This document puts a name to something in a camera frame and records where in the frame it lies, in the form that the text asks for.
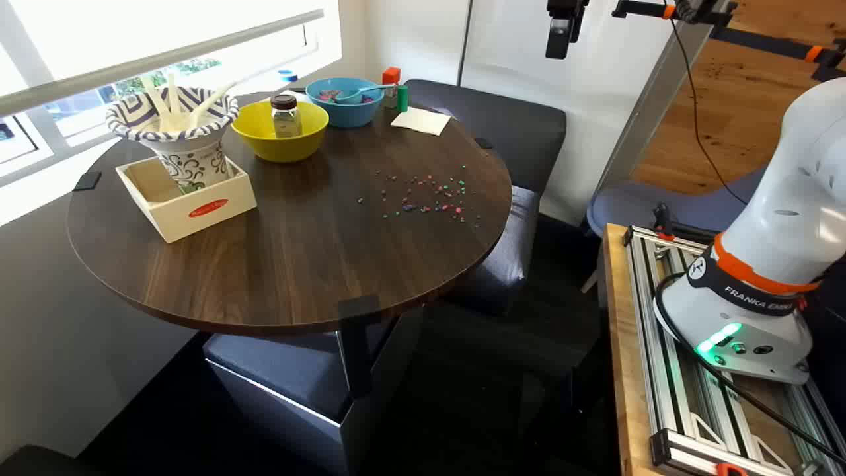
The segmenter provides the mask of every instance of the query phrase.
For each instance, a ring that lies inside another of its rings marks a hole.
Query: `dark brown table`
[[[260,207],[164,243],[115,168],[151,157],[116,142],[70,201],[79,263],[116,296],[180,326],[221,334],[303,334],[398,316],[448,292],[497,243],[510,178],[459,123],[433,136],[329,129],[317,157],[266,165],[239,136],[225,153]]]

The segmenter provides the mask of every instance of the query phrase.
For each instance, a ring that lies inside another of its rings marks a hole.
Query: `black upholstered bench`
[[[353,400],[337,334],[211,335],[207,363],[270,440],[329,474],[354,474],[415,353],[424,310],[369,326],[373,395]]]
[[[484,316],[506,316],[523,292],[540,197],[566,138],[566,115],[481,91],[411,80],[411,103],[449,115],[506,161],[514,183],[510,218],[496,251],[448,296]]]
[[[53,452],[47,446],[28,444],[0,462],[0,476],[106,476],[99,468]]]

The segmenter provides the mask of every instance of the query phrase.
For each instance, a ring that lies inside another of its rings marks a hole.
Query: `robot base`
[[[710,288],[694,288],[683,275],[655,292],[654,316],[719,370],[780,383],[810,380],[811,334],[800,313],[761,317]]]

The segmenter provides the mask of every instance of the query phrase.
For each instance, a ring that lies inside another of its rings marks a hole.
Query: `small wooden box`
[[[235,161],[227,158],[227,165],[235,173],[230,179],[194,194],[182,194],[156,157],[116,168],[116,174],[160,235],[166,243],[174,243],[223,219],[258,208],[250,174]]]

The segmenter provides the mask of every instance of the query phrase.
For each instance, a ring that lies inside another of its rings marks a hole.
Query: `bowl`
[[[293,138],[279,138],[270,115],[270,100],[260,100],[244,105],[232,123],[235,136],[254,150],[258,158],[292,165],[317,153],[329,125],[329,115],[320,105],[305,100],[296,103],[303,132]]]
[[[369,91],[362,103],[337,103],[329,95],[334,92],[358,92],[361,88],[370,88],[373,83],[358,78],[329,78],[308,84],[310,100],[329,111],[329,125],[340,129],[365,128],[379,115],[383,100],[382,91]]]

